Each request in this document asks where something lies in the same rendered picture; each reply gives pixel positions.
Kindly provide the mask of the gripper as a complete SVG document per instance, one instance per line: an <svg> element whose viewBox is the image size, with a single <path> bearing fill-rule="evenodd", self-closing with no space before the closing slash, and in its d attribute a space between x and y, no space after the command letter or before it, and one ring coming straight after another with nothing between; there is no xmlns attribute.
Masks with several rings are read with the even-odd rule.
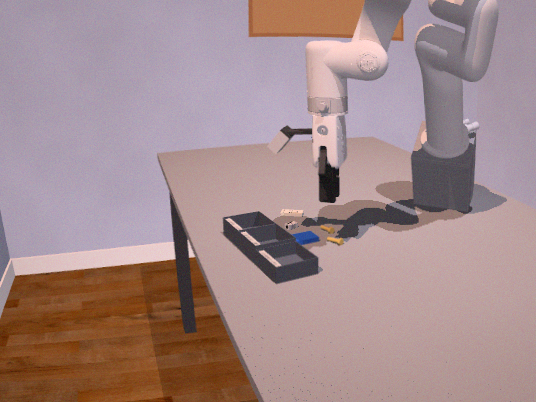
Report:
<svg viewBox="0 0 536 402"><path fill-rule="evenodd" d="M319 167L319 201L335 203L340 195L340 177L336 176L339 176L339 167L347 158L345 114L348 110L341 113L308 111L308 114L313 115L312 157L313 165Z"/></svg>

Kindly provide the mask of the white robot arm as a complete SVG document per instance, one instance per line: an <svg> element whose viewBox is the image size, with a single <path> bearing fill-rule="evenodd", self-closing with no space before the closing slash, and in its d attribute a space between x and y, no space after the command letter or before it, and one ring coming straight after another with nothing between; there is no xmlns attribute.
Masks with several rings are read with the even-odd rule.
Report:
<svg viewBox="0 0 536 402"><path fill-rule="evenodd" d="M365 0L351 42L312 41L306 45L308 111L346 112L347 78L373 81L385 74L391 39L411 1ZM462 79L477 82L485 75L499 8L497 0L428 0L428 7L434 16L465 28L464 34L427 24L418 30L414 42L426 120L421 145L430 155L453 158L469 147L467 134L479 129L478 122L463 120ZM306 134L312 134L312 129L287 125L267 147L277 154L291 137Z"/></svg>

